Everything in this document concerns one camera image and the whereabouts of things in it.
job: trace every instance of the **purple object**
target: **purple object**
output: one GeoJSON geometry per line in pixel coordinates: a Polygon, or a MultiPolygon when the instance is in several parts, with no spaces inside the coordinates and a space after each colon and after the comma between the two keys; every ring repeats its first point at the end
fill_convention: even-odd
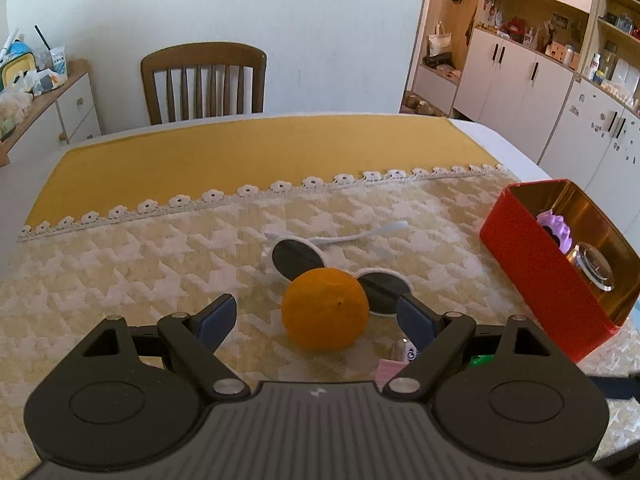
{"type": "Polygon", "coordinates": [[[554,239],[556,244],[560,247],[562,254],[567,254],[574,246],[574,241],[571,238],[571,229],[564,222],[564,217],[560,215],[554,215],[552,209],[540,213],[536,220],[538,224],[548,232],[554,239]]]}

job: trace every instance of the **drawer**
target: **drawer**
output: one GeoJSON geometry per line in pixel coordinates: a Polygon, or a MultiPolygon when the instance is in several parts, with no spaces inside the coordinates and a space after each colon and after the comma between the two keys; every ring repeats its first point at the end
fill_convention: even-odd
{"type": "Polygon", "coordinates": [[[84,74],[58,98],[58,107],[66,134],[70,137],[89,110],[94,107],[88,74],[84,74]]]}
{"type": "Polygon", "coordinates": [[[52,104],[11,147],[8,153],[9,162],[15,164],[25,158],[43,156],[60,146],[66,146],[66,142],[60,140],[62,133],[58,110],[56,105],[52,104]]]}
{"type": "Polygon", "coordinates": [[[415,75],[414,92],[449,115],[458,87],[435,71],[420,65],[415,75]]]}
{"type": "Polygon", "coordinates": [[[98,115],[96,115],[94,107],[91,108],[87,117],[82,120],[78,129],[74,131],[74,134],[69,139],[69,144],[78,144],[83,140],[95,139],[95,137],[100,137],[101,134],[98,115]]]}

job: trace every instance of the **red box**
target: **red box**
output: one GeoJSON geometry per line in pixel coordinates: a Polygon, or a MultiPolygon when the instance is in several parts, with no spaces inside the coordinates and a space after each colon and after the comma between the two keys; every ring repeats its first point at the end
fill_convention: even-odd
{"type": "Polygon", "coordinates": [[[571,181],[507,186],[480,229],[480,238],[549,337],[574,362],[620,330],[640,293],[640,258],[606,215],[571,181]],[[538,225],[536,216],[548,209],[564,215],[574,244],[590,243],[607,258],[616,285],[603,294],[611,296],[596,298],[578,270],[538,225]]]}

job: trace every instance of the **white sunglasses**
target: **white sunglasses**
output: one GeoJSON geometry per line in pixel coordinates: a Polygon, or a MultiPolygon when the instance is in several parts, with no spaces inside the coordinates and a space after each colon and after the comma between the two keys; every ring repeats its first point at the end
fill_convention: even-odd
{"type": "MultiPolygon", "coordinates": [[[[292,282],[308,270],[330,266],[325,254],[318,248],[318,245],[349,242],[407,226],[408,223],[404,221],[393,222],[373,231],[357,235],[327,238],[300,238],[266,233],[265,236],[274,240],[274,243],[262,256],[271,269],[288,282],[292,282]]],[[[364,289],[369,301],[369,311],[375,316],[395,316],[396,305],[400,296],[414,293],[413,287],[407,279],[399,272],[391,269],[369,267],[356,273],[351,273],[351,275],[358,280],[364,289]]]]}

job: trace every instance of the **dining table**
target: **dining table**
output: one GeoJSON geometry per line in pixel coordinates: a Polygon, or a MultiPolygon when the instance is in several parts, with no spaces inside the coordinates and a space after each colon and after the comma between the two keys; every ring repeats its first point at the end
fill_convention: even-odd
{"type": "MultiPolygon", "coordinates": [[[[297,348],[280,317],[287,284],[264,265],[266,234],[353,235],[403,220],[322,250],[343,270],[401,273],[439,313],[534,318],[478,233],[506,185],[549,178],[482,124],[399,114],[159,124],[0,168],[0,478],[38,463],[22,421],[28,395],[111,314],[153,324],[229,292],[238,318],[216,355],[252,388],[372,380],[403,337],[395,319],[371,316],[343,351],[297,348]]],[[[623,375],[638,356],[629,319],[578,366],[623,375]]],[[[599,456],[640,438],[638,404],[609,407],[599,456]]]]}

